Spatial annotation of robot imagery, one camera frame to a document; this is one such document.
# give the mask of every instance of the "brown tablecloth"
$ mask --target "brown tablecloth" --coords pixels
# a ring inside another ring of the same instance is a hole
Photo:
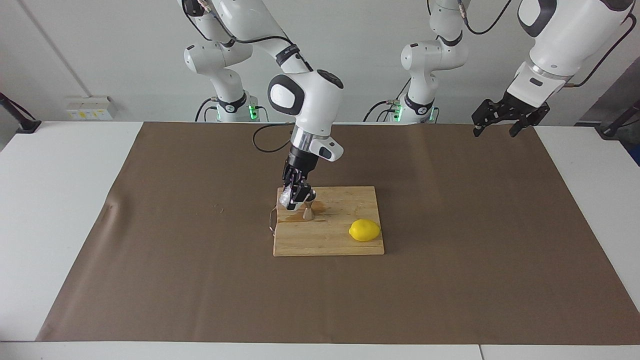
[[[38,339],[640,344],[532,129],[335,126],[344,157],[310,182],[375,186],[387,253],[274,258],[286,150],[256,128],[145,124]]]

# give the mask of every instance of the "table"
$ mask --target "table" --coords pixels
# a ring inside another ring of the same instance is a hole
[[[141,122],[47,122],[0,152],[0,357],[639,359],[640,346],[31,343],[83,245]],[[542,142],[640,308],[640,168],[593,129],[538,127]],[[37,222],[29,219],[37,217]]]

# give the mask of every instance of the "electrical outlet box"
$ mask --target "electrical outlet box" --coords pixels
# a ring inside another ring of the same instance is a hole
[[[67,113],[74,120],[113,120],[118,112],[106,96],[67,97]]]

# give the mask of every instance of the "lemon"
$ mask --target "lemon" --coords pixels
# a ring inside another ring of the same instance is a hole
[[[355,240],[365,243],[380,235],[380,226],[368,219],[358,219],[351,224],[349,235]]]

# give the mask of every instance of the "wooden cutting board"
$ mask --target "wooden cutting board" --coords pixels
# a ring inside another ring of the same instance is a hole
[[[382,233],[366,243],[349,235],[351,224],[360,218],[380,225],[378,200],[373,186],[338,186],[314,188],[312,205],[315,219],[302,219],[304,206],[286,210],[278,203],[278,222],[274,231],[274,256],[383,255]],[[278,189],[278,199],[282,189]]]

